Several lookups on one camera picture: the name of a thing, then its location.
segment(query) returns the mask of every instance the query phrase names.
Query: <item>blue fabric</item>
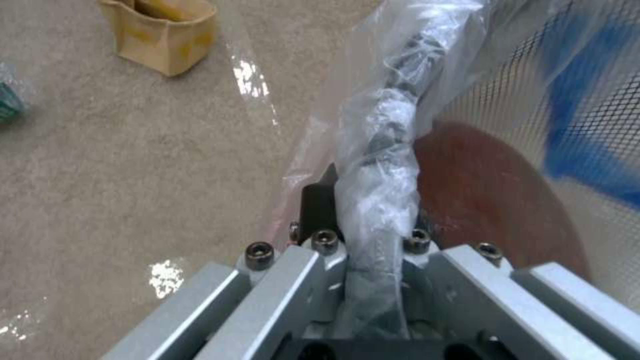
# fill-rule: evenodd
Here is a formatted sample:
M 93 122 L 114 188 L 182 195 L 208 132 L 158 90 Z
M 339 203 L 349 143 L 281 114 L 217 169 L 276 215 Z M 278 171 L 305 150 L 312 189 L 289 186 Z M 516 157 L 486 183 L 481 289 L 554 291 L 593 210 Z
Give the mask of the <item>blue fabric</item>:
M 573 17 L 547 29 L 541 44 L 547 75 L 566 63 L 586 26 L 586 19 Z M 570 127 L 579 124 L 580 119 L 574 117 L 583 98 L 589 95 L 611 60 L 636 35 L 635 29 L 628 25 L 608 22 L 550 84 L 551 115 L 544 168 L 550 177 L 571 177 L 640 208 L 638 174 L 626 167 L 601 140 Z

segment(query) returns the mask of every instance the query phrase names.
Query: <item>beige carpet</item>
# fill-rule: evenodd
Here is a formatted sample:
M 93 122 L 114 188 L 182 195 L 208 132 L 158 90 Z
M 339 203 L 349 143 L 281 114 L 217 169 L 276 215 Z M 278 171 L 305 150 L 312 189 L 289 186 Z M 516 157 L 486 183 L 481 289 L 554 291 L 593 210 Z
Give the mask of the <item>beige carpet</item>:
M 0 61 L 35 90 L 0 127 L 3 359 L 99 357 L 259 238 L 333 54 L 378 1 L 225 1 L 233 21 L 175 79 L 115 56 L 94 1 L 0 1 Z

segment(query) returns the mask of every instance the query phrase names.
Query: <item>brown paper bag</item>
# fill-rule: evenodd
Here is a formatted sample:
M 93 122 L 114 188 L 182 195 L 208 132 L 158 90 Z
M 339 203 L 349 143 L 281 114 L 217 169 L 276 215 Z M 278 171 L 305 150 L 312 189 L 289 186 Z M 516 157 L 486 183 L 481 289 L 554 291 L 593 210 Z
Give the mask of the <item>brown paper bag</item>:
M 216 38 L 216 8 L 206 0 L 99 0 L 123 58 L 167 76 L 189 70 Z

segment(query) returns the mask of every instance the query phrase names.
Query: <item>bolt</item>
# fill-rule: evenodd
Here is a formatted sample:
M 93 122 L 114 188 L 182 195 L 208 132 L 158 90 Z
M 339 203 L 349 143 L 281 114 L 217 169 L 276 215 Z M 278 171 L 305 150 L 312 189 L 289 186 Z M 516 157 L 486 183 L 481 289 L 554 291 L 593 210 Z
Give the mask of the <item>bolt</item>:
M 292 221 L 289 224 L 289 242 L 297 245 L 300 238 L 300 223 Z
M 311 235 L 311 248 L 320 255 L 332 255 L 338 250 L 338 236 L 332 230 L 318 230 Z
M 403 247 L 404 251 L 419 255 L 429 250 L 430 243 L 431 238 L 425 230 L 414 229 L 411 233 L 411 238 L 405 238 L 403 240 Z
M 251 270 L 265 270 L 273 264 L 273 254 L 273 246 L 270 243 L 256 241 L 246 247 L 244 262 Z
M 476 245 L 476 251 L 496 267 L 500 267 L 502 260 L 502 251 L 492 243 L 479 243 Z

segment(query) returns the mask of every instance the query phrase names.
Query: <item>plastic bag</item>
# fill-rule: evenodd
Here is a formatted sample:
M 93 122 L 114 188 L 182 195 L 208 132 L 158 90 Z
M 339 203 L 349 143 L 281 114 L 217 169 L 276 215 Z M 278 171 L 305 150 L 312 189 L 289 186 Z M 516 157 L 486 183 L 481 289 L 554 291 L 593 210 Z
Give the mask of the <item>plastic bag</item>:
M 15 71 L 0 61 L 0 124 L 7 122 L 26 109 L 27 84 L 15 77 Z
M 399 285 L 401 239 L 410 234 L 418 211 L 418 166 L 412 149 L 416 135 L 428 133 L 436 116 L 467 119 L 485 130 L 485 122 L 494 126 L 500 118 L 504 122 L 499 131 L 518 131 L 530 125 L 536 107 L 554 92 L 551 104 L 555 101 L 556 111 L 567 115 L 567 108 L 578 106 L 563 100 L 571 96 L 562 84 L 572 66 L 628 73 L 630 63 L 616 67 L 605 61 L 585 70 L 580 58 L 586 49 L 598 56 L 597 49 L 625 43 L 603 40 L 629 31 L 613 18 L 630 14 L 630 6 L 626 1 L 387 1 L 354 29 L 293 150 L 265 228 L 268 239 L 282 246 L 286 225 L 298 211 L 301 187 L 336 162 L 337 212 L 350 255 L 343 312 L 349 329 L 342 336 L 408 335 Z M 514 62 L 521 67 L 507 67 Z M 489 92 L 510 79 L 510 92 Z M 484 92 L 465 93 L 471 85 L 470 92 Z M 615 81 L 587 85 L 599 86 L 598 93 L 604 95 Z M 488 114 L 495 115 L 496 107 L 510 112 L 491 119 Z M 518 138 L 510 144 L 520 152 L 525 144 L 553 144 L 557 133 L 566 135 L 563 129 L 570 126 L 559 122 L 558 113 L 538 119 L 555 129 L 548 139 Z M 577 148 L 561 152 L 571 154 Z M 548 149 L 552 154 L 555 148 Z M 525 157 L 539 164 L 535 156 Z M 634 181 L 629 177 L 623 189 Z

